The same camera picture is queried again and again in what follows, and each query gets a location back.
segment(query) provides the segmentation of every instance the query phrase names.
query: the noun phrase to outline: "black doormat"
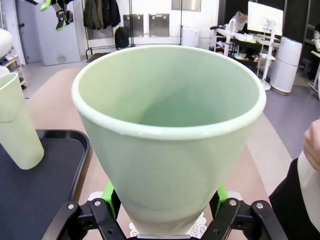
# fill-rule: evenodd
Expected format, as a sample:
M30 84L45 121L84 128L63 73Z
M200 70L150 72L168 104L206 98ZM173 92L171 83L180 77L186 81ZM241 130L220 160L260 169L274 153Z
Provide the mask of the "black doormat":
M98 58L101 58L102 56L104 55L107 55L107 54L110 54L110 52L98 52L98 53L95 53L92 55L92 57L90 57L86 62L87 63L91 63L93 62L94 60L98 59Z

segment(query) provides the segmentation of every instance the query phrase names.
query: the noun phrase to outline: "white monitor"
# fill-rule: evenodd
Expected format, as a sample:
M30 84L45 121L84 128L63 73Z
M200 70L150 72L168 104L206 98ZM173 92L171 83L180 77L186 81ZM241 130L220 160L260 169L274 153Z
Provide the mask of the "white monitor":
M270 33L275 22L275 35L282 36L284 11L263 4L248 2L248 30Z

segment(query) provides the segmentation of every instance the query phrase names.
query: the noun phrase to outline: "human hand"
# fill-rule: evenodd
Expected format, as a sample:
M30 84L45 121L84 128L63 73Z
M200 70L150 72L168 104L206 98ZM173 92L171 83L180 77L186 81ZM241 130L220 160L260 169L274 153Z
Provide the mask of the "human hand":
M314 121L304 133L303 152L311 166L320 171L320 120Z

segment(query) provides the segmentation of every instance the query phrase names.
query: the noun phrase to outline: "black backpack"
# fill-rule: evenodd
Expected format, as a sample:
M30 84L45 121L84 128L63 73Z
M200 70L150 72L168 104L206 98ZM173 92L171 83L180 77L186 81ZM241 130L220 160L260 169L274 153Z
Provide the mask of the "black backpack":
M124 27L119 27L114 35L115 48L124 49L129 46L129 34Z

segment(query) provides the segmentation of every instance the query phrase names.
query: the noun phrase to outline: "doily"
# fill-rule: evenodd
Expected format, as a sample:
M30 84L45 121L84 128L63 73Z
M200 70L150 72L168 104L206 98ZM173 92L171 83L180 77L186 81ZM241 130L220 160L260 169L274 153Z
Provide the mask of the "doily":
M199 218L195 221L195 223L192 225L190 230L186 233L187 235L190 235L191 237L200 239L202 235L207 230L207 227L205 226L207 222L207 219L204 217L204 213L202 212L199 216ZM139 232L137 231L136 227L132 222L129 224L129 228L131 229L130 236L136 237Z

